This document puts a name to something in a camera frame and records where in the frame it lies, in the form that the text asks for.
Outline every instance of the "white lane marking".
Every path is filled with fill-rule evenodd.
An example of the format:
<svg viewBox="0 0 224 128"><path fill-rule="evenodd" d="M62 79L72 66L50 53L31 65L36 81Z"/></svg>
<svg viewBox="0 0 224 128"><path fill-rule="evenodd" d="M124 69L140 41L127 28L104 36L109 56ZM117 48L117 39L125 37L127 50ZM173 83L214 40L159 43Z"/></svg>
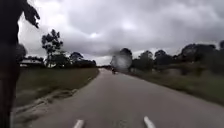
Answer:
<svg viewBox="0 0 224 128"><path fill-rule="evenodd" d="M147 128L156 128L152 121L149 120L147 116L144 117L144 122Z"/></svg>
<svg viewBox="0 0 224 128"><path fill-rule="evenodd" d="M82 128L84 126L84 120L78 120L73 128Z"/></svg>

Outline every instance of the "person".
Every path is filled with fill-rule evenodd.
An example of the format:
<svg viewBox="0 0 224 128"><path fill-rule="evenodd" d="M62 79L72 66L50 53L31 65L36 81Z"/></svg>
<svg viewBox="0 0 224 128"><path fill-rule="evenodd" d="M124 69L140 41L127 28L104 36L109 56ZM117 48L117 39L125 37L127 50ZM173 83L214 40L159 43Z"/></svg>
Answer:
<svg viewBox="0 0 224 128"><path fill-rule="evenodd" d="M0 128L10 128L14 91L20 75L19 61L25 51L18 41L18 20L22 13L38 28L40 17L26 0L0 0Z"/></svg>

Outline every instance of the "cloudy sky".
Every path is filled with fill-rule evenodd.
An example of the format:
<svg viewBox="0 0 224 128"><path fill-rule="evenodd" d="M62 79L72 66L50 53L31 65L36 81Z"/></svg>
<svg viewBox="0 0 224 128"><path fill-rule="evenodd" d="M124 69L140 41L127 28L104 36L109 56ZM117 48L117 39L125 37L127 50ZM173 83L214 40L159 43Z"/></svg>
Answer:
<svg viewBox="0 0 224 128"><path fill-rule="evenodd" d="M164 49L170 54L194 42L217 44L224 37L223 0L33 0L37 30L22 17L20 42L29 54L44 56L41 36L61 32L63 49L107 64L114 50Z"/></svg>

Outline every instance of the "hand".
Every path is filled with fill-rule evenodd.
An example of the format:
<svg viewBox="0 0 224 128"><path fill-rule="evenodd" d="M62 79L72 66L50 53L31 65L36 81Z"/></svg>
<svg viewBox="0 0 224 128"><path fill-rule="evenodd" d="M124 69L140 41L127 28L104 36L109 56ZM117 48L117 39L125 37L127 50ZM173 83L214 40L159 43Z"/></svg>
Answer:
<svg viewBox="0 0 224 128"><path fill-rule="evenodd" d="M27 21L29 21L32 25L34 25L36 28L38 27L37 19L40 19L39 14L37 13L36 9L32 7L31 5L27 4L27 6L24 8L24 15Z"/></svg>

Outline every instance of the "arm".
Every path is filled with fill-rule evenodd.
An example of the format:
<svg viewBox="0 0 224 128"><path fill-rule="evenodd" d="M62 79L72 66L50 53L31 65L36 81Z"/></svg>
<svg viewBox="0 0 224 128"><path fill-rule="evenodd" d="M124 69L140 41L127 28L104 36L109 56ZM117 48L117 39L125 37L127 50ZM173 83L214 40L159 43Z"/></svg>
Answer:
<svg viewBox="0 0 224 128"><path fill-rule="evenodd" d="M25 18L29 21L32 25L38 28L37 19L40 19L39 14L37 13L36 9L31 6L27 0L19 0L20 6L24 12Z"/></svg>

